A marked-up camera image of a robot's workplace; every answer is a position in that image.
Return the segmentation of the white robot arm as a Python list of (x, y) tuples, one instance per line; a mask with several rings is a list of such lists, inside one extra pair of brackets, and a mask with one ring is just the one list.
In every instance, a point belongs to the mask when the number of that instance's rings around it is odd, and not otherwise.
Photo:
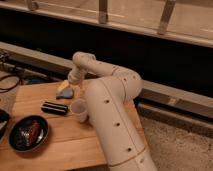
[(84, 98), (110, 171), (158, 171), (124, 107), (141, 93), (140, 75), (85, 52), (76, 52), (72, 62), (70, 84), (78, 85), (88, 72), (98, 76), (87, 86)]

